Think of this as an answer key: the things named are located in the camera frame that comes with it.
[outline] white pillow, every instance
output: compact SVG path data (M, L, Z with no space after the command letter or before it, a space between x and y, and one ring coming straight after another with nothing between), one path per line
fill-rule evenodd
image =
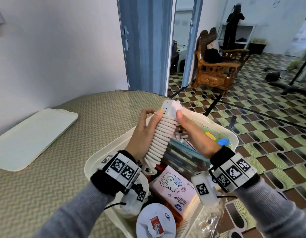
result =
M219 51L219 41L218 39L212 41L210 44L207 45L207 49L217 49Z

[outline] patterned tablecloth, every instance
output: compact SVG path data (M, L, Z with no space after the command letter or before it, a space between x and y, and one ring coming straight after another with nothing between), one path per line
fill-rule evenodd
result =
M166 99L141 91L112 91L55 107L78 113L78 120L27 168L0 169L0 237L31 237L86 185L87 159L134 127L142 108L159 109ZM90 235L123 236L105 214Z

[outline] hand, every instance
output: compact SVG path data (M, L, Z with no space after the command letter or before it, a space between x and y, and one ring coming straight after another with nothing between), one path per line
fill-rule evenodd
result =
M195 149L205 158L210 159L221 149L221 145L209 138L194 121L183 115L181 110L176 112L178 122L185 128L188 140Z
M147 114L153 114L149 124L146 126ZM149 150L151 141L154 136L155 128L158 122L163 117L163 111L159 110L155 112L154 109L142 109L140 113L139 122L132 134L132 137L124 149L134 157L136 161L142 159Z

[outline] person in black clothing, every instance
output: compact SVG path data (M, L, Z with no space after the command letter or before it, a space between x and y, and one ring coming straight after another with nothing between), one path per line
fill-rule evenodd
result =
M236 49L235 46L235 35L237 32L239 20L244 20L244 16L241 13L241 4L234 6L234 11L229 14L227 19L227 27L225 31L225 36L223 39L223 50L232 50Z

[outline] gray sleeve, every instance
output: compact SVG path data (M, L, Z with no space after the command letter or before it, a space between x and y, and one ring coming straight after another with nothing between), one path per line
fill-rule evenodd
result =
M267 237L306 238L306 213L261 179L250 188L234 191Z
M70 202L61 206L33 237L88 237L113 196L89 182Z

